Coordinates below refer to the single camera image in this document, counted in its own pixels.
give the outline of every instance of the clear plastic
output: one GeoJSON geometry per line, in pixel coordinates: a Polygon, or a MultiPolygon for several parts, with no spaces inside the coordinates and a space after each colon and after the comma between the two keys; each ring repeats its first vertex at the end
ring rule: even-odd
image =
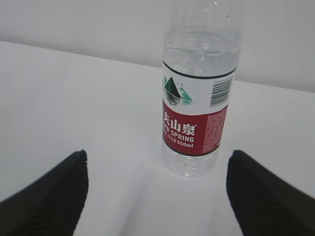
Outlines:
{"type": "MultiPolygon", "coordinates": [[[[241,53],[245,0],[172,0],[172,4],[163,61],[176,71],[194,76],[220,76],[234,70],[241,53]]],[[[185,156],[162,141],[167,166],[186,176],[209,172],[218,152],[185,156]]]]}

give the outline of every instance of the barcode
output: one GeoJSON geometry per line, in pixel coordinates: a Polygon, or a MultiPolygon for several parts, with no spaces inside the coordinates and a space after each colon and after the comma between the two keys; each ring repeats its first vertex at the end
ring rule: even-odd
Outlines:
{"type": "Polygon", "coordinates": [[[230,92],[233,76],[226,80],[215,82],[213,85],[211,107],[219,106],[228,99],[228,93],[230,92]]]}

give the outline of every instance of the black stripe on label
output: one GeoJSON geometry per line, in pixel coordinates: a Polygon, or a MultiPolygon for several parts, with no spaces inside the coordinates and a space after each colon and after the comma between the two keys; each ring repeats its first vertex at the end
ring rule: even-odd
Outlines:
{"type": "Polygon", "coordinates": [[[201,80],[210,80],[210,79],[219,79],[219,78],[222,78],[222,77],[225,77],[225,76],[228,76],[230,74],[232,74],[236,68],[234,70],[232,70],[231,72],[227,73],[227,74],[224,74],[224,75],[217,75],[217,76],[195,76],[195,75],[187,75],[187,74],[183,74],[181,72],[178,72],[174,69],[172,69],[171,67],[169,67],[164,61],[163,61],[163,64],[172,72],[180,75],[180,76],[184,76],[184,77],[188,77],[188,78],[193,78],[193,79],[201,79],[201,80]]]}

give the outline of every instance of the water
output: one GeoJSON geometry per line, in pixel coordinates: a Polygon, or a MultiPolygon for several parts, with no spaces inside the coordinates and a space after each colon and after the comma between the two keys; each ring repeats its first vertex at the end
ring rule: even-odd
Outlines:
{"type": "MultiPolygon", "coordinates": [[[[237,67],[241,52],[241,36],[234,31],[180,31],[167,33],[163,60],[171,68],[194,76],[219,76],[237,67]]],[[[219,149],[212,153],[191,157],[178,154],[162,142],[166,164],[186,176],[200,176],[215,164],[219,149]]]]}

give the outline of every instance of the bottle label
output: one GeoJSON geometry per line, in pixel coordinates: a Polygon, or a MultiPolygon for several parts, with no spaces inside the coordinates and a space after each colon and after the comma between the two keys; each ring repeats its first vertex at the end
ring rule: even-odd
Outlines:
{"type": "Polygon", "coordinates": [[[163,139],[172,150],[203,156],[220,146],[234,72],[191,76],[163,63],[163,139]]]}

